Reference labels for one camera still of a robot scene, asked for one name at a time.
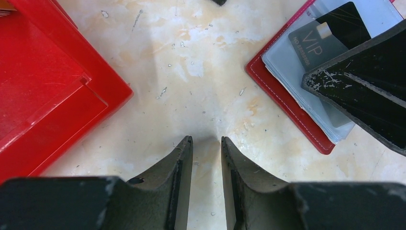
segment black object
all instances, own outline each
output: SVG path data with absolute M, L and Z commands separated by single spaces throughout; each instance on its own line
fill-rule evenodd
M 212 0 L 212 1 L 214 1 L 215 3 L 217 3 L 219 6 L 222 6 L 222 5 L 224 5 L 224 3 L 225 3 L 227 0 Z
M 192 138 L 128 180 L 20 178 L 0 186 L 0 230 L 185 230 Z M 403 229 L 406 187 L 287 183 L 222 138 L 227 229 Z
M 406 186 L 292 183 L 269 174 L 222 138 L 228 230 L 404 229 Z
M 0 187 L 0 230 L 185 230 L 191 137 L 137 177 L 19 178 Z
M 406 156 L 406 21 L 317 67 L 302 87 Z
M 289 34 L 289 40 L 306 72 L 370 39 L 353 2 Z

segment beige surface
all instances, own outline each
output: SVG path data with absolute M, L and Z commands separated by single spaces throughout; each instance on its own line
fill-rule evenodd
M 406 184 L 406 158 L 359 127 L 331 155 L 318 153 L 245 73 L 247 62 L 304 2 L 228 0 L 220 8 L 209 0 L 60 0 L 135 96 L 44 175 L 127 180 L 192 135 L 189 229 L 226 228 L 221 136 L 287 181 Z M 406 12 L 405 3 L 396 6 Z

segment table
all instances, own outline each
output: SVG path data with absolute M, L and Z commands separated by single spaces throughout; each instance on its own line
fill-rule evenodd
M 406 158 L 355 127 L 324 156 L 244 67 L 305 0 L 59 0 L 134 97 L 44 172 L 128 180 L 194 140 L 189 229 L 226 229 L 220 138 L 287 181 L 395 181 Z M 395 6 L 406 13 L 406 0 Z

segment black card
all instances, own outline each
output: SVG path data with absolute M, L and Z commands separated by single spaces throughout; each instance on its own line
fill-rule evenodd
M 291 41 L 306 72 L 370 40 L 353 2 L 291 32 Z

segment white stitching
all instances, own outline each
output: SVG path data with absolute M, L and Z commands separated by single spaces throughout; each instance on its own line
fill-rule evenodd
M 302 10 L 301 10 L 301 11 L 299 11 L 299 12 L 296 13 L 296 16 L 293 18 L 293 20 L 290 20 L 290 22 L 287 24 L 287 27 L 278 35 L 278 37 L 276 37 L 275 41 L 278 40 L 280 36 L 282 36 L 282 34 L 289 28 L 289 26 L 291 26 L 292 23 L 295 22 L 295 21 L 305 12 L 305 10 L 306 10 L 311 4 L 313 4 L 313 2 L 315 2 L 315 0 L 310 0 L 307 4 L 305 4 L 305 5 L 302 7 Z M 275 95 L 275 96 L 279 99 L 279 101 L 281 101 L 281 102 L 286 106 L 286 108 L 289 109 L 289 111 L 293 114 L 293 116 L 296 118 L 296 120 L 297 120 L 298 122 L 300 122 L 300 124 L 306 129 L 306 131 L 308 132 L 308 134 L 310 134 L 310 135 L 313 137 L 313 139 L 319 144 L 319 146 L 320 146 L 322 149 L 324 149 L 324 150 L 330 150 L 331 146 L 333 146 L 333 143 L 331 143 L 331 145 L 326 149 L 326 148 L 315 138 L 315 136 L 313 136 L 313 134 L 307 129 L 307 127 L 302 123 L 302 121 L 299 120 L 299 118 L 298 118 L 298 117 L 296 116 L 296 114 L 290 109 L 290 107 L 264 82 L 264 80 L 255 72 L 255 70 L 252 69 L 252 66 L 259 60 L 259 58 L 262 56 L 262 54 L 264 54 L 264 53 L 270 48 L 270 46 L 273 45 L 273 43 L 269 44 L 269 46 L 268 46 L 262 53 L 260 53 L 260 54 L 258 55 L 258 58 L 257 58 L 257 59 L 251 64 L 251 66 L 249 67 L 250 70 L 255 74 L 255 76 L 257 76 L 257 78 L 258 78 L 259 80 L 261 80 L 262 83 L 264 83 L 264 85 L 273 93 L 273 95 Z

